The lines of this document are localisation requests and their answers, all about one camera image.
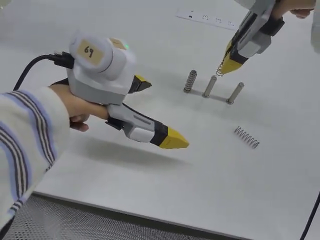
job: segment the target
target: white sleeve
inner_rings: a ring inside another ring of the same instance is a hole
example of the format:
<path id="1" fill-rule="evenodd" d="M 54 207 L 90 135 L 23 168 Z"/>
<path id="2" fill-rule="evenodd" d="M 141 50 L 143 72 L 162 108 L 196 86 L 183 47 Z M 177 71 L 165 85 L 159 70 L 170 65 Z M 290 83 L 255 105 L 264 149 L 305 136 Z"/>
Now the white sleeve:
<path id="1" fill-rule="evenodd" d="M 0 230 L 63 152 L 69 116 L 48 87 L 0 94 Z"/>

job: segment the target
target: white table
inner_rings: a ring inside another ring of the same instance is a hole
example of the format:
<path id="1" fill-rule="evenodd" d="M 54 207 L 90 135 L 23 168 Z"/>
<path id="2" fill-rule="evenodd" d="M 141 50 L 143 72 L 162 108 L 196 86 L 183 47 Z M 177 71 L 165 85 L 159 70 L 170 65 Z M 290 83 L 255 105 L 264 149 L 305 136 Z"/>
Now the white table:
<path id="1" fill-rule="evenodd" d="M 246 10 L 226 2 L 24 0 L 4 9 L 2 92 L 32 58 L 67 51 L 76 28 L 124 38 L 139 59 L 137 73 L 153 84 L 125 102 L 190 142 L 187 149 L 163 150 L 91 118 L 88 133 L 72 132 L 38 193 L 224 235 L 299 239 L 320 189 L 320 57 L 309 44 L 311 19 L 287 16 L 267 52 L 219 78 L 213 95 L 223 98 L 245 83 L 229 106 L 182 88 L 194 68 L 193 89 L 205 89 L 233 32 L 174 17 L 179 7 L 194 8 L 240 23 Z M 41 62 L 23 86 L 65 76 Z M 233 134 L 237 126 L 260 140 L 257 149 Z M 318 214 L 307 239 L 319 238 L 319 224 Z"/>

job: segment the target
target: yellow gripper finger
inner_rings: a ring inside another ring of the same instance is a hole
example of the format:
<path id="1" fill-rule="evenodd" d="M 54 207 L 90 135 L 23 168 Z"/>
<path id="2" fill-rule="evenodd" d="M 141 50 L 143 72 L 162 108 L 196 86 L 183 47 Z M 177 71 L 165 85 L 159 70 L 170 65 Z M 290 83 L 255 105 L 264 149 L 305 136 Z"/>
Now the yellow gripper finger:
<path id="1" fill-rule="evenodd" d="M 150 143 L 162 149 L 185 149 L 189 146 L 184 136 L 159 121 L 155 121 L 154 137 Z"/>

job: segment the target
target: human hand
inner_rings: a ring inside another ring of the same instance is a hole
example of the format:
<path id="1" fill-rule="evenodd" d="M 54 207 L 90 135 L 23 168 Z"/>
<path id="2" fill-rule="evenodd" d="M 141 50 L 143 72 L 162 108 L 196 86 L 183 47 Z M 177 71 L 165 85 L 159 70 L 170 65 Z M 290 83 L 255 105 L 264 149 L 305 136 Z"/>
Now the human hand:
<path id="1" fill-rule="evenodd" d="M 72 129 L 85 132 L 89 126 L 85 124 L 90 115 L 96 116 L 100 119 L 106 120 L 108 118 L 108 111 L 105 106 L 100 104 L 90 103 L 75 95 L 70 91 L 70 87 L 64 84 L 55 84 L 49 87 L 62 100 L 68 111 Z"/>
<path id="2" fill-rule="evenodd" d="M 305 19 L 315 8 L 316 0 L 281 0 L 272 11 L 272 15 L 279 19 L 285 13 L 291 12 L 297 18 Z"/>

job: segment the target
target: metal grate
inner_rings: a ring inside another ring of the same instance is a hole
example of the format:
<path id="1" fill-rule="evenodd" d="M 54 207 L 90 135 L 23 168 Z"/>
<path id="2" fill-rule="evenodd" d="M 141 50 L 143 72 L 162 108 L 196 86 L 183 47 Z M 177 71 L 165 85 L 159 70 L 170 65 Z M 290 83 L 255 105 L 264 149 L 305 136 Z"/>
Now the metal grate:
<path id="1" fill-rule="evenodd" d="M 112 219 L 36 196 L 20 209 L 4 239 L 205 240 Z"/>

